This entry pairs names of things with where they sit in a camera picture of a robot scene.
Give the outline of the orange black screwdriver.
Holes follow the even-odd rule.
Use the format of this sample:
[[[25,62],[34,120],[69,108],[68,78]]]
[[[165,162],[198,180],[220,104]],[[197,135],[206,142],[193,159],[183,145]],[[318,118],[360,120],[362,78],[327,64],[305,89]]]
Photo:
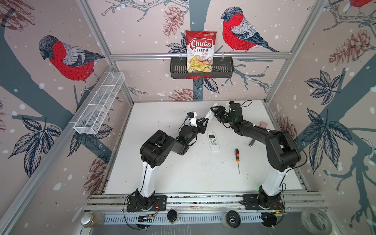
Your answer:
[[[240,152],[238,149],[235,149],[235,157],[238,164],[238,172],[240,173]]]

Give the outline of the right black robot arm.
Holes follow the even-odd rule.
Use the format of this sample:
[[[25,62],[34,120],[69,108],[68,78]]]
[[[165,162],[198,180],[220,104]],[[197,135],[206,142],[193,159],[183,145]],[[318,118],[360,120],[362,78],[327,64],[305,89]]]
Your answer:
[[[236,134],[250,137],[266,146],[266,156],[271,167],[258,189],[258,204],[263,209],[277,205],[286,174],[301,160],[291,135],[287,131],[270,130],[245,120],[242,105],[234,101],[230,101],[228,111],[223,106],[213,106],[211,112],[220,123],[228,124]]]

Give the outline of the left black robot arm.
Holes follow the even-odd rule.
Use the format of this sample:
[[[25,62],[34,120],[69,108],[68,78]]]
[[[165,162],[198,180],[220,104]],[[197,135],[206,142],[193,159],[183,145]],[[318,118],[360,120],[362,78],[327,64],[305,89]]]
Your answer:
[[[157,167],[161,166],[170,152],[183,156],[197,142],[198,134],[205,134],[210,117],[190,118],[190,123],[183,123],[176,138],[157,130],[141,147],[143,162],[141,183],[132,193],[136,205],[141,210],[149,210],[155,205],[155,177]]]

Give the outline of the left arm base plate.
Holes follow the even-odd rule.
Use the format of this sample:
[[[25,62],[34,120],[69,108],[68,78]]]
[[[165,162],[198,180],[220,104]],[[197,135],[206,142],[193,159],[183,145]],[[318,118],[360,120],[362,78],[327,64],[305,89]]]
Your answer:
[[[166,210],[167,196],[153,195],[148,199],[142,199],[142,196],[129,196],[125,203],[127,212],[163,212]]]

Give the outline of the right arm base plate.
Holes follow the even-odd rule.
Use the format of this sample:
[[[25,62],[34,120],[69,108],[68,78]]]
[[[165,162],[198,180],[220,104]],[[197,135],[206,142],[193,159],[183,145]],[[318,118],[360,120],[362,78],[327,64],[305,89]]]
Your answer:
[[[284,201],[279,193],[275,196],[266,196],[264,194],[244,194],[243,205],[246,210],[284,210]]]

